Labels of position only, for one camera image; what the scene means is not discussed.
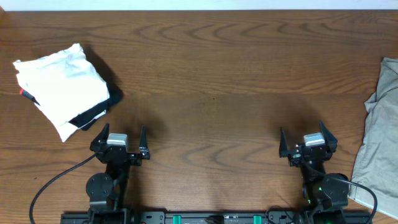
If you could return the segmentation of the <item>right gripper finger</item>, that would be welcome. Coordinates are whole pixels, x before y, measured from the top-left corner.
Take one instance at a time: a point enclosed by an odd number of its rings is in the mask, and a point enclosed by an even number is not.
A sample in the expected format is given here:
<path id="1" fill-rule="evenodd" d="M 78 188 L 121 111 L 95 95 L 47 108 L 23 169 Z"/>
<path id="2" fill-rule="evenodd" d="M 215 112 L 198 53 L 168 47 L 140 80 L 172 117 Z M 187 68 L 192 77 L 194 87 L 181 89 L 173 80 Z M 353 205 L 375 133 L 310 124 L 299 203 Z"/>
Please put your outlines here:
<path id="1" fill-rule="evenodd" d="M 323 124 L 322 120 L 319 120 L 320 131 L 325 139 L 325 142 L 329 145 L 330 148 L 336 148 L 338 140 L 332 135 L 332 133 L 326 128 Z"/>
<path id="2" fill-rule="evenodd" d="M 279 144 L 279 157 L 287 157 L 289 155 L 289 148 L 287 145 L 284 130 L 280 128 L 280 144 Z"/>

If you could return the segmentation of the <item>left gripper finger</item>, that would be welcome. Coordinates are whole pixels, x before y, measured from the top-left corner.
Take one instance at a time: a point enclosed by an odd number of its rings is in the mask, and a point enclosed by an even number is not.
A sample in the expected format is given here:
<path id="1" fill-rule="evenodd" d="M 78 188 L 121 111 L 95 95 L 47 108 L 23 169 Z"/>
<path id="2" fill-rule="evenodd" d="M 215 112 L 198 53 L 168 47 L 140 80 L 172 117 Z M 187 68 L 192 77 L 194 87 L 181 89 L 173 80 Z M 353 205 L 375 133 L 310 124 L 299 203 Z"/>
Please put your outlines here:
<path id="1" fill-rule="evenodd" d="M 109 136 L 109 123 L 106 123 L 100 133 L 92 140 L 90 149 L 101 149 L 105 144 Z"/>
<path id="2" fill-rule="evenodd" d="M 142 156 L 149 156 L 150 151 L 147 143 L 146 127 L 141 128 L 140 140 L 139 140 L 139 150 Z"/>

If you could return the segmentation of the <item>khaki shorts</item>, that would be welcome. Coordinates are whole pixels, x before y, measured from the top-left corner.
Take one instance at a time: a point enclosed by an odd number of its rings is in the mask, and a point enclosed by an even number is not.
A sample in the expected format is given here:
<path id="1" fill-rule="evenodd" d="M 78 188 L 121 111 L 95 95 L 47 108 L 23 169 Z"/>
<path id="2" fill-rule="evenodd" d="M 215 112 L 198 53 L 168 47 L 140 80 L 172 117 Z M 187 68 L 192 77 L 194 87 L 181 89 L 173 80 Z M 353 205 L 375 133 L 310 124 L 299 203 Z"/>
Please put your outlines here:
<path id="1" fill-rule="evenodd" d="M 371 189 L 377 210 L 397 218 L 397 60 L 383 58 L 376 91 L 364 102 L 363 143 L 351 180 Z"/>

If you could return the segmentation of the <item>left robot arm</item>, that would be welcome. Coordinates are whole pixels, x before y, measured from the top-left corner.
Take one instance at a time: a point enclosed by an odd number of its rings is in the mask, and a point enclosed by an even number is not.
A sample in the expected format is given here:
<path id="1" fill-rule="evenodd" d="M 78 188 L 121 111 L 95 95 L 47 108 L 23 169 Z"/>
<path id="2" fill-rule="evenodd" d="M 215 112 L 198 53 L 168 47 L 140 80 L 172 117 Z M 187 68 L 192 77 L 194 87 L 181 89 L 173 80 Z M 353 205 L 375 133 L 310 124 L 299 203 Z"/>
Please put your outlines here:
<path id="1" fill-rule="evenodd" d="M 143 160 L 150 159 L 145 126 L 141 128 L 139 152 L 129 152 L 128 147 L 127 135 L 110 133 L 109 124 L 105 124 L 91 142 L 90 150 L 101 163 L 106 164 L 106 170 L 91 176 L 86 183 L 86 193 L 90 198 L 89 223 L 134 222 L 131 209 L 124 206 L 124 194 L 130 168 L 141 166 Z"/>

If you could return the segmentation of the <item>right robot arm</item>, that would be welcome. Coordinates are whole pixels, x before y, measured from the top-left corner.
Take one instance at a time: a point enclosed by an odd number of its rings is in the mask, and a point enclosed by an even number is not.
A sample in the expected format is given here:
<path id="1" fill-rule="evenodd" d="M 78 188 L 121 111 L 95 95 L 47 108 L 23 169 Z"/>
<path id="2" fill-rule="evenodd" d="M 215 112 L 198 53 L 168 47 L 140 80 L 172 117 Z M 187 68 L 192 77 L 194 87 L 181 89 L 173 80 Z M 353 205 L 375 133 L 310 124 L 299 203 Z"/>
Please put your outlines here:
<path id="1" fill-rule="evenodd" d="M 319 122 L 320 131 L 307 134 L 303 142 L 288 146 L 285 132 L 280 130 L 279 157 L 302 174 L 302 194 L 308 207 L 292 217 L 294 223 L 346 223 L 342 209 L 348 204 L 349 183 L 340 173 L 328 174 L 324 162 L 336 152 L 337 138 Z"/>

